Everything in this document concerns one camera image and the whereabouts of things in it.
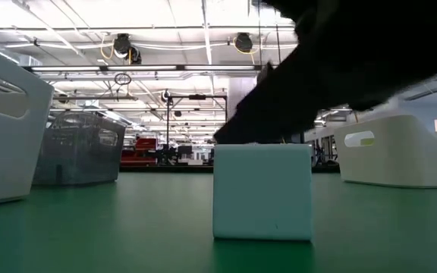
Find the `black metal gantry frame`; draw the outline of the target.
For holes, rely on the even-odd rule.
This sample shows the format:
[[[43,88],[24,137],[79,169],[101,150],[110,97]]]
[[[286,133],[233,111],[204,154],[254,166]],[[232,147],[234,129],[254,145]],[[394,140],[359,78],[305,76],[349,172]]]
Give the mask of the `black metal gantry frame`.
[[[171,99],[177,99],[177,101],[173,104],[173,106],[170,106],[170,100]],[[166,97],[166,142],[164,145],[164,150],[170,149],[170,140],[169,140],[169,131],[170,131],[170,111],[174,110],[176,106],[183,100],[195,100],[195,101],[202,101],[211,99],[216,105],[219,106],[219,108],[225,113],[225,119],[224,121],[227,121],[228,119],[228,96],[227,95],[205,95],[205,94],[191,94],[191,95],[168,95]]]

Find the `white plastic bin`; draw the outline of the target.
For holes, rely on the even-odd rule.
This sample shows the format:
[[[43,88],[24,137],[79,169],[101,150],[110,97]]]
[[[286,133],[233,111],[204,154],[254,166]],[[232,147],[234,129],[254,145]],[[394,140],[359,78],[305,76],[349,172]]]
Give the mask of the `white plastic bin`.
[[[412,115],[338,127],[334,137],[344,181],[437,188],[437,132]]]

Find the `red tool cabinet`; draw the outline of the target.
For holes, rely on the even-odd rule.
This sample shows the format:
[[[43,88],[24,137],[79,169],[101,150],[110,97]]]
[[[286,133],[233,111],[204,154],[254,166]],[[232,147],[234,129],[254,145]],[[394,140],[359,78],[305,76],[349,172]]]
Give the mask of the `red tool cabinet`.
[[[132,145],[123,146],[121,167],[157,165],[156,138],[137,138]]]

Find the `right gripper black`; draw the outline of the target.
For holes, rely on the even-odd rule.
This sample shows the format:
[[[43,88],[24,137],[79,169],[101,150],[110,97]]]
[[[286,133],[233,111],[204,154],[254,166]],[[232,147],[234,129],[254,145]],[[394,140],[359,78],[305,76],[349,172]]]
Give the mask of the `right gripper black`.
[[[306,110],[372,108],[437,74],[437,0],[263,1],[298,38],[263,89],[298,89]]]

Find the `pale mint cube block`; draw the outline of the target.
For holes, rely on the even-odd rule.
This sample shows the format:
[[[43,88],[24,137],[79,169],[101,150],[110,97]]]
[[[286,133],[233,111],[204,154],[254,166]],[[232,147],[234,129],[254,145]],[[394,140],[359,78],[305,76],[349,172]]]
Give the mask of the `pale mint cube block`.
[[[313,237],[310,147],[217,145],[212,234],[220,239],[310,241]]]

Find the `dark smoky plastic bin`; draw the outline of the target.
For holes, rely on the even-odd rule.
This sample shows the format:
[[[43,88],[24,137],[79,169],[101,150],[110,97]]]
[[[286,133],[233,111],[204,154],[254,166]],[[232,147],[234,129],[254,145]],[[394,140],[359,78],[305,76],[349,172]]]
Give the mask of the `dark smoky plastic bin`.
[[[125,126],[88,112],[64,112],[45,129],[33,186],[80,186],[118,179]]]

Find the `grey-white plastic bin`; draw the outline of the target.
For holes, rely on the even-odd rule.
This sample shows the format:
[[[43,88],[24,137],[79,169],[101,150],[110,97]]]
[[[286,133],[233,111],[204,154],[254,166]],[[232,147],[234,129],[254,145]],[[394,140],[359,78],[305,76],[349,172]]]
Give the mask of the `grey-white plastic bin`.
[[[30,194],[54,87],[0,55],[0,203]]]

